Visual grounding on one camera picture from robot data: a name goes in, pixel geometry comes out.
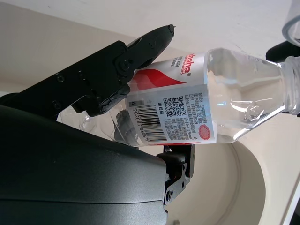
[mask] screw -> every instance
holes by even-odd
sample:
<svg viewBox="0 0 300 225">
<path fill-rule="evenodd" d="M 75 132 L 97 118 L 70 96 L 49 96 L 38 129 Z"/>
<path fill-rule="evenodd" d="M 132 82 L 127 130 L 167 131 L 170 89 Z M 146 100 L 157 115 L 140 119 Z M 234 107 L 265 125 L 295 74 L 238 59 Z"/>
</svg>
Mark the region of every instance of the screw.
<svg viewBox="0 0 300 225">
<path fill-rule="evenodd" d="M 59 83 L 62 83 L 65 81 L 65 77 L 63 75 L 60 75 L 59 73 L 56 74 L 56 80 L 59 82 Z"/>
<path fill-rule="evenodd" d="M 82 81 L 85 81 L 86 77 L 85 77 L 85 74 L 83 73 L 83 71 L 78 71 L 78 76 L 79 76 L 79 79 L 82 80 Z"/>
<path fill-rule="evenodd" d="M 59 103 L 58 101 L 53 101 L 53 107 L 57 110 L 61 109 L 61 103 Z"/>
<path fill-rule="evenodd" d="M 172 194 L 170 191 L 168 191 L 167 196 L 166 196 L 167 202 L 171 200 L 171 197 L 172 197 Z"/>
<path fill-rule="evenodd" d="M 128 63 L 126 60 L 121 61 L 121 62 L 120 62 L 120 68 L 121 68 L 123 71 L 129 70 L 129 63 Z"/>
</svg>

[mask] bottle label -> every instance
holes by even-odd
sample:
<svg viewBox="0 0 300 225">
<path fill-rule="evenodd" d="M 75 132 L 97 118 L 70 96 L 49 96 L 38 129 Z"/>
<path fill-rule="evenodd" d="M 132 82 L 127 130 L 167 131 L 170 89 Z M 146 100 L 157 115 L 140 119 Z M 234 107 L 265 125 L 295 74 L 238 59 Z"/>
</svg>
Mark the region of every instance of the bottle label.
<svg viewBox="0 0 300 225">
<path fill-rule="evenodd" d="M 203 62 L 190 54 L 136 71 L 126 107 L 145 144 L 216 143 Z"/>
</svg>

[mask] plastic water bottle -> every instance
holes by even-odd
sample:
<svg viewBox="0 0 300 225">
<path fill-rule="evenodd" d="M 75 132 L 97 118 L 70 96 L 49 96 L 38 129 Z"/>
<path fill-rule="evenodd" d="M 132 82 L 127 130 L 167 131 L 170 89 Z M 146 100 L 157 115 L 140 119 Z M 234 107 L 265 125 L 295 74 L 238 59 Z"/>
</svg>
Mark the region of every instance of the plastic water bottle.
<svg viewBox="0 0 300 225">
<path fill-rule="evenodd" d="M 62 122 L 134 147 L 232 143 L 282 111 L 300 112 L 300 58 L 274 63 L 219 48 L 153 63 L 129 86 L 107 114 L 68 108 Z"/>
</svg>

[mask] barcode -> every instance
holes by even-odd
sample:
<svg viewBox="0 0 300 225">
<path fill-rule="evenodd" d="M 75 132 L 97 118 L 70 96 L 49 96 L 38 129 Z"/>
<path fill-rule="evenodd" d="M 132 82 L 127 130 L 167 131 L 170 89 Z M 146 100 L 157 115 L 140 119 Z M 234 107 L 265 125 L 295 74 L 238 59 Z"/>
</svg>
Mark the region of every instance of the barcode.
<svg viewBox="0 0 300 225">
<path fill-rule="evenodd" d="M 136 106 L 141 126 L 142 136 L 149 142 L 167 141 L 161 123 L 159 121 L 156 105 Z"/>
</svg>

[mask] red seal stamp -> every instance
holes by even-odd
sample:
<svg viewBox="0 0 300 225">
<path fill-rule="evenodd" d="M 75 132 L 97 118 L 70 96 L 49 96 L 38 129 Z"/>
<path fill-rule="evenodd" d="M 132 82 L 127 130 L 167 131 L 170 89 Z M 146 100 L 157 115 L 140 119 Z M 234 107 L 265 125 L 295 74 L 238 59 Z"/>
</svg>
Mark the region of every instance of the red seal stamp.
<svg viewBox="0 0 300 225">
<path fill-rule="evenodd" d="M 199 135 L 202 139 L 208 140 L 210 138 L 210 129 L 208 128 L 208 126 L 202 124 L 199 127 Z"/>
</svg>

